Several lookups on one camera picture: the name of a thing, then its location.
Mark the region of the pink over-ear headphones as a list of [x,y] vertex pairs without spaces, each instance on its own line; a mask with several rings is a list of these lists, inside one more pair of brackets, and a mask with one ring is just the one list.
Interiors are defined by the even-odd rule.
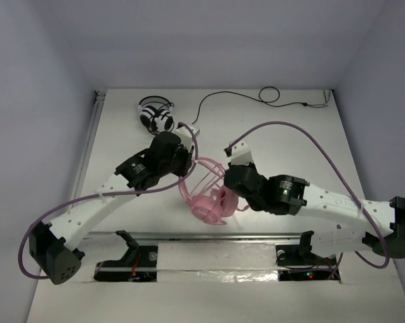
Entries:
[[225,218],[250,208],[249,204],[240,208],[238,195],[223,184],[226,169],[221,163],[199,157],[194,160],[194,165],[202,166],[206,175],[192,190],[188,189],[185,180],[178,185],[178,190],[197,219],[207,225],[227,225]]

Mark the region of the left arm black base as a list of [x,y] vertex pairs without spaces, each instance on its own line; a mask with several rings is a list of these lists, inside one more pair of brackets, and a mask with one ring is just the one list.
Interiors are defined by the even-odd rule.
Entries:
[[150,283],[157,280],[158,245],[140,245],[128,232],[120,230],[127,250],[119,260],[99,262],[94,272],[98,282]]

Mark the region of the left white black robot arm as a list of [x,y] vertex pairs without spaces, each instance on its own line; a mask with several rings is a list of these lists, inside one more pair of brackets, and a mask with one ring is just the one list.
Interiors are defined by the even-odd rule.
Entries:
[[31,224],[24,242],[44,278],[60,285],[87,265],[116,261],[133,265],[139,255],[137,241],[124,230],[104,238],[87,235],[115,210],[142,194],[159,192],[164,176],[173,174],[184,181],[198,155],[196,136],[182,126],[154,136],[150,146],[122,162],[92,195],[69,201],[70,210],[51,219]]

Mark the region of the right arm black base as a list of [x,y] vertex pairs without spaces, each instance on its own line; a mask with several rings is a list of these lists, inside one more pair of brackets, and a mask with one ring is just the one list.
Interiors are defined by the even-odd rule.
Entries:
[[323,258],[311,252],[313,235],[313,231],[306,231],[302,233],[297,244],[276,245],[279,281],[341,282],[337,258]]

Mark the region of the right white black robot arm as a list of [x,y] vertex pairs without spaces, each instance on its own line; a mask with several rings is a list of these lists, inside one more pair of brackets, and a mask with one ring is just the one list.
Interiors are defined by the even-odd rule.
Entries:
[[405,198],[355,201],[303,178],[289,175],[266,178],[253,166],[230,166],[224,185],[245,199],[254,211],[315,217],[339,224],[340,228],[331,232],[311,229],[302,233],[297,254],[305,264],[333,254],[363,250],[394,259],[405,258]]

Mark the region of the black white striped headphones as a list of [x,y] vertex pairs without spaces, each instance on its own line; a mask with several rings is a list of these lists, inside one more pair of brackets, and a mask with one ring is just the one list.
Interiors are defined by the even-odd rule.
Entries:
[[162,96],[147,96],[137,105],[141,124],[152,135],[161,132],[172,132],[175,126],[175,104]]

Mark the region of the metal base rail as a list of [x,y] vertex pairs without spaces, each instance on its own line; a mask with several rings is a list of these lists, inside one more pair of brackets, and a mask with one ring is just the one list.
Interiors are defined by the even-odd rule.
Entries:
[[[268,271],[276,265],[276,245],[297,244],[299,236],[252,234],[185,234],[128,232],[140,245],[158,245],[158,271]],[[126,242],[114,232],[91,232],[66,244],[82,252],[88,266],[119,260],[127,250]],[[361,250],[357,243],[333,250],[312,250],[317,256],[331,257],[341,252]]]

